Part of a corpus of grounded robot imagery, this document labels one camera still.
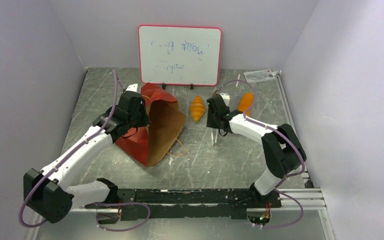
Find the orange striped fake croissant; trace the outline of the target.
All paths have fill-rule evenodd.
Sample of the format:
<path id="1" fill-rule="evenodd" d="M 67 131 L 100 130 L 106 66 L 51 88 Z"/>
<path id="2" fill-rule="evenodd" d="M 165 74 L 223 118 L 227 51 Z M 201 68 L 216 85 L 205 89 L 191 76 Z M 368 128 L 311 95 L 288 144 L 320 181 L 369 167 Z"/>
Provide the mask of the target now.
<path id="1" fill-rule="evenodd" d="M 205 111 L 206 111 L 206 107 L 203 103 L 203 100 L 200 96 L 197 95 L 192 100 L 189 106 L 189 113 L 190 113 L 190 116 L 192 117 L 192 120 L 195 123 L 197 123 L 202 118 Z"/>

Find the red paper bag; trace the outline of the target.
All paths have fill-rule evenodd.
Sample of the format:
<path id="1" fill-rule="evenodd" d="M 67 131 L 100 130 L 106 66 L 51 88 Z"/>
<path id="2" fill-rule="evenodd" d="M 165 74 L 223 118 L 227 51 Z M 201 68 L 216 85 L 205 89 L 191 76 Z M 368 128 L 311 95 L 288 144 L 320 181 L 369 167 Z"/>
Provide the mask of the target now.
<path id="1" fill-rule="evenodd" d="M 150 125 L 130 129 L 129 138 L 120 137 L 115 144 L 145 167 L 152 167 L 169 153 L 187 117 L 180 112 L 177 98 L 161 87 L 146 83 L 140 94 L 145 100 Z"/>

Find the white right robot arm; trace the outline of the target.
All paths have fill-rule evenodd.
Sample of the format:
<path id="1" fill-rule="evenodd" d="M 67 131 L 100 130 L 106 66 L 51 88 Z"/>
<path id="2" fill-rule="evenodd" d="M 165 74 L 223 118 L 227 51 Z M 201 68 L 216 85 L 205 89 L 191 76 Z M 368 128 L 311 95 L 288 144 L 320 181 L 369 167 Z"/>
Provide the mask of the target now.
<path id="1" fill-rule="evenodd" d="M 266 170 L 251 185 L 250 202 L 262 207 L 269 194 L 287 178 L 305 171 L 305 151 L 293 129 L 287 123 L 276 126 L 248 117 L 239 110 L 231 111 L 224 98 L 216 94 L 206 100 L 207 127 L 219 134 L 237 134 L 259 143 L 263 148 Z"/>

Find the orange fake bread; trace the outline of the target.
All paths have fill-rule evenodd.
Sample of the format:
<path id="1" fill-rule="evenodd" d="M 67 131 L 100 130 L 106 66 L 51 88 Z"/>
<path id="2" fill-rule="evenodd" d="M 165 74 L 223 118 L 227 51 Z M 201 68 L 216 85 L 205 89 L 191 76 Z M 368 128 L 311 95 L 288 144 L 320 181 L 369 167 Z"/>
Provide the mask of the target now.
<path id="1" fill-rule="evenodd" d="M 252 92 L 245 93 L 242 96 L 241 100 L 239 101 L 237 110 L 245 113 L 247 116 L 250 116 L 251 111 L 249 109 L 252 107 L 253 101 L 254 101 L 253 93 Z"/>

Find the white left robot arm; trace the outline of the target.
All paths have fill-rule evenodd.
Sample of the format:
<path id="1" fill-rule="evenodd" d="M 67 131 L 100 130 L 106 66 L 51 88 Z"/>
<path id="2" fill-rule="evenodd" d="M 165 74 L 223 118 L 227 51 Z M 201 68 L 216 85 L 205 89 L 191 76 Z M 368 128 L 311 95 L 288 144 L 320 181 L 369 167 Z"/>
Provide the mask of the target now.
<path id="1" fill-rule="evenodd" d="M 23 176 L 20 223 L 24 223 L 26 207 L 49 223 L 57 223 L 73 208 L 91 204 L 112 208 L 118 204 L 118 187 L 105 178 L 83 185 L 72 186 L 71 183 L 96 155 L 118 139 L 126 138 L 129 130 L 138 130 L 150 123 L 145 102 L 140 93 L 125 90 L 118 104 L 100 115 L 68 151 L 41 170 L 28 170 Z"/>

